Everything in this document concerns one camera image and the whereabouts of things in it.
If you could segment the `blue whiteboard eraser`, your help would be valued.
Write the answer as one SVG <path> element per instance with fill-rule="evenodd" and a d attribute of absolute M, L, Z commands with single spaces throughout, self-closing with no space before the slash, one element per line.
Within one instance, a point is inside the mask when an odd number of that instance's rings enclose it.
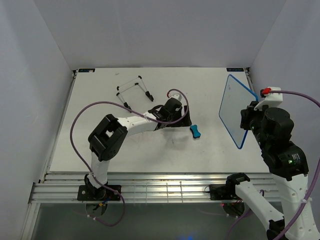
<path fill-rule="evenodd" d="M 194 139 L 198 139 L 201 137 L 201 133 L 199 132 L 198 126 L 196 124 L 191 125 L 189 129 Z"/>

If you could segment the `blue framed whiteboard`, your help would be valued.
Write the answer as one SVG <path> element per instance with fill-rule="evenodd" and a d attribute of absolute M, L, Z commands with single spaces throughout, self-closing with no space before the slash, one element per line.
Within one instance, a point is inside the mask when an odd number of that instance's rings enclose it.
<path fill-rule="evenodd" d="M 248 131 L 241 128 L 241 110 L 258 96 L 232 74 L 228 75 L 218 116 L 238 149 L 242 149 Z"/>

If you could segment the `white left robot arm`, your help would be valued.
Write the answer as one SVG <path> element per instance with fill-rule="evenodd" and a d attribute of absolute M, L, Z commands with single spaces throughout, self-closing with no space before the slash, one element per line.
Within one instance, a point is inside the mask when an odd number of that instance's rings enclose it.
<path fill-rule="evenodd" d="M 108 168 L 127 137 L 164 128 L 192 125 L 189 106 L 183 106 L 181 96 L 175 94 L 164 105 L 157 105 L 142 115 L 115 117 L 106 115 L 88 137 L 91 151 L 90 173 L 85 176 L 85 187 L 92 198 L 106 195 Z"/>

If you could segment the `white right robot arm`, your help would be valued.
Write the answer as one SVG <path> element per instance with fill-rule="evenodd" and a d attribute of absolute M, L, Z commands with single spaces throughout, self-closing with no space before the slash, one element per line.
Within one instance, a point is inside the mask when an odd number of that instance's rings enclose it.
<path fill-rule="evenodd" d="M 305 153 L 291 141 L 294 123 L 278 107 L 256 109 L 253 101 L 241 110 L 240 127 L 252 131 L 261 156 L 275 181 L 282 212 L 276 210 L 253 186 L 245 173 L 227 177 L 226 194 L 242 199 L 262 223 L 269 240 L 318 240 L 309 200 L 308 163 Z"/>

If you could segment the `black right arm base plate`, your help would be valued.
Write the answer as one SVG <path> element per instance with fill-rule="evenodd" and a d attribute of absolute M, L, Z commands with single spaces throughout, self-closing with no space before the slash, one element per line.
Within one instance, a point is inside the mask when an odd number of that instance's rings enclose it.
<path fill-rule="evenodd" d="M 228 186 L 221 184 L 210 184 L 208 193 L 211 200 L 239 200 L 240 198 L 235 194 L 235 190 Z"/>

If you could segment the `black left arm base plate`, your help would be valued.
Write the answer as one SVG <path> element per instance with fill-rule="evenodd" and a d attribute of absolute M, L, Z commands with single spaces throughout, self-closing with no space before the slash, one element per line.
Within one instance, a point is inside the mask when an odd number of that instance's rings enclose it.
<path fill-rule="evenodd" d="M 80 185 L 76 197 L 77 201 L 120 201 L 121 198 L 114 191 L 100 187 L 90 190 L 86 185 Z"/>

